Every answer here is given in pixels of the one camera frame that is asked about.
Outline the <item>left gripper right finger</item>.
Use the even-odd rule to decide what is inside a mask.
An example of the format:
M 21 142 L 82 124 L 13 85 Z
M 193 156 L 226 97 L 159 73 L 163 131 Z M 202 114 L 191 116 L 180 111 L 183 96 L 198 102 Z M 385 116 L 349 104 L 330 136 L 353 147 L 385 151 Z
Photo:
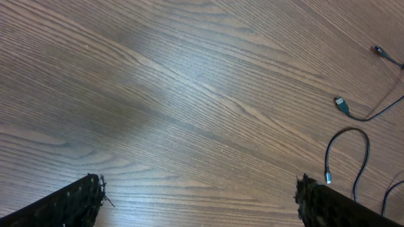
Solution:
M 298 217 L 305 227 L 401 227 L 307 174 L 297 179 L 296 188 Z

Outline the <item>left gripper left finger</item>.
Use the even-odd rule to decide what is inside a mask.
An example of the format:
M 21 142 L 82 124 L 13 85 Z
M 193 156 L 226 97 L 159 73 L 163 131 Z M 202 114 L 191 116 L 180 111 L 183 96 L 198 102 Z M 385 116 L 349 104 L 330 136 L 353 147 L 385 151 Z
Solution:
M 1 218 L 1 227 L 93 227 L 108 201 L 103 175 L 87 176 Z

